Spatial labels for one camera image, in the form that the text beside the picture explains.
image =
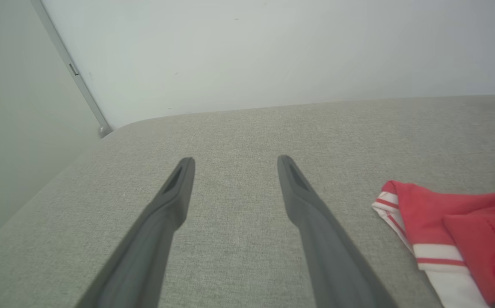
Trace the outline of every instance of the red fabric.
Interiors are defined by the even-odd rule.
[[[382,191],[398,196],[409,243],[455,245],[487,304],[495,303],[495,193],[451,195],[396,181]]]

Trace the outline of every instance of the red stripe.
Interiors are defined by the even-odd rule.
[[[376,201],[380,202],[382,204],[388,205],[389,207],[392,207],[392,208],[396,208],[396,209],[400,208],[397,204],[394,204],[390,201],[386,201],[386,200],[382,200],[382,199],[378,199],[378,198],[376,199]]]
[[[466,263],[464,261],[451,260],[451,259],[417,258],[417,263],[458,265],[460,267],[465,267],[466,266]]]
[[[400,224],[398,224],[398,222],[396,222],[396,220],[394,219],[394,217],[392,217],[392,215],[388,214],[388,218],[394,223],[394,225],[396,225],[396,227],[401,231],[401,234],[403,234],[403,236],[405,238],[407,238],[407,234],[405,234],[405,231],[403,230],[403,228],[400,226]]]

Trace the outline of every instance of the metal frame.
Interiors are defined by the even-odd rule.
[[[77,84],[78,89],[82,93],[83,98],[86,100],[87,105],[89,106],[89,108],[93,112],[93,115],[95,115],[95,118],[101,125],[99,127],[99,136],[101,138],[105,137],[106,135],[112,132],[112,128],[110,127],[110,125],[108,125],[105,117],[103,116],[99,107],[97,106],[95,99],[93,99],[93,96],[89,92],[89,89],[87,88],[85,82],[83,81],[83,78],[80,75],[80,72],[78,71],[76,65],[74,64],[71,55],[67,51],[67,48],[65,47],[63,41],[61,40],[59,33],[57,33],[57,30],[55,29],[50,19],[50,16],[48,16],[46,8],[44,7],[44,4],[42,4],[42,0],[30,0],[30,2],[32,3],[34,10],[36,11],[36,14],[38,14],[38,17],[40,18],[40,21],[42,22],[44,29],[46,29],[46,32],[50,36],[50,39],[53,42],[55,48],[57,49],[57,52],[61,56],[61,59],[63,59],[64,64],[67,66],[67,69],[71,73],[71,76],[74,82]]]

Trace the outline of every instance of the gray fabric surface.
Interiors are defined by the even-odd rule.
[[[495,96],[324,103],[127,125],[79,157],[0,230],[0,307],[73,307],[184,156],[196,178],[160,307],[313,307],[276,171],[288,154],[400,307],[439,307],[370,207],[390,179],[495,191]]]

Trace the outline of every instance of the red and white garment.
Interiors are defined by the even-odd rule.
[[[495,304],[495,193],[450,195],[387,182],[372,204],[446,308]]]

